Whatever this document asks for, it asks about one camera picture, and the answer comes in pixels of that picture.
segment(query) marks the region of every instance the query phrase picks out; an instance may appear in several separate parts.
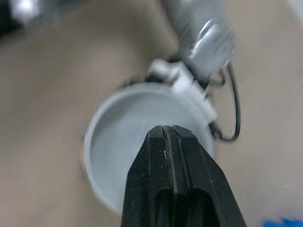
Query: wire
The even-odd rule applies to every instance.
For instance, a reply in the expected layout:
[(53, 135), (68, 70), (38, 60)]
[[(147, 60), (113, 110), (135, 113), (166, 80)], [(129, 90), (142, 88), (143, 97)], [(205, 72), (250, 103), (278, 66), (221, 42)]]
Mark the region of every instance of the wire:
[(227, 136), (223, 135), (221, 129), (217, 126), (217, 124), (215, 122), (210, 123), (209, 127), (211, 129), (212, 135), (215, 138), (219, 138), (220, 140), (222, 140), (224, 142), (233, 142), (239, 137), (240, 130), (241, 130), (241, 109), (240, 109), (240, 100), (239, 100), (236, 78), (235, 78), (234, 71), (233, 71), (231, 64), (229, 64), (227, 66), (227, 71), (231, 78), (234, 101), (235, 101), (235, 112), (236, 112), (235, 132), (234, 132), (233, 136), (227, 137)]
[(217, 80), (214, 80), (214, 79), (209, 79), (209, 80), (207, 80), (207, 82), (211, 86), (214, 86), (214, 87), (223, 87), (226, 83), (226, 76), (225, 76), (223, 70), (220, 70), (219, 76), (221, 77), (221, 81), (217, 81)]

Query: beige table surface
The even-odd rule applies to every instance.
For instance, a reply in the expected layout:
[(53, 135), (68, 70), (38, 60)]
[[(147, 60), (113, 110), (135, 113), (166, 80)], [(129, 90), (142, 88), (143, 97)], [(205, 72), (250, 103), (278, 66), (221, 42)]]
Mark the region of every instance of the beige table surface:
[[(242, 132), (216, 143), (249, 227), (303, 218), (303, 33), (282, 0), (226, 0), (238, 35)], [(118, 227), (80, 169), (81, 138), (101, 100), (176, 39), (155, 1), (90, 1), (0, 47), (0, 226)], [(233, 128), (228, 87), (214, 91)]]

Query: silver cylinder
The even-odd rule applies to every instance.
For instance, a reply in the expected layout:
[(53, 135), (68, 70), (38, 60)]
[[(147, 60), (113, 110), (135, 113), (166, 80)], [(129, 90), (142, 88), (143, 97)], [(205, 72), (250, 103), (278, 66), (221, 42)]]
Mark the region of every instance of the silver cylinder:
[(222, 0), (162, 0), (180, 41), (179, 55), (200, 80), (232, 60), (234, 32), (224, 22)]

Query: blue object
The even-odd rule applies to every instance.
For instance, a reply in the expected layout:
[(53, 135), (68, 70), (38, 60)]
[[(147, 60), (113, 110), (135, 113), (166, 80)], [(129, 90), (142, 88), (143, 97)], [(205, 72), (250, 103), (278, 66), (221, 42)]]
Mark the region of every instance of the blue object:
[(283, 218), (282, 223), (265, 221), (263, 227), (303, 227), (303, 221)]

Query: white bowl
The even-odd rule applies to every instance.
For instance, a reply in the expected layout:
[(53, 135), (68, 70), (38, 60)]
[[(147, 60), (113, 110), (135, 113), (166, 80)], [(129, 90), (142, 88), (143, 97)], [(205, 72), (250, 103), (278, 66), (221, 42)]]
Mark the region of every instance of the white bowl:
[(174, 96), (170, 87), (144, 83), (110, 96), (98, 109), (85, 136), (84, 166), (96, 196), (122, 212), (127, 173), (146, 134), (157, 125), (191, 130), (214, 157), (205, 119), (194, 105)]

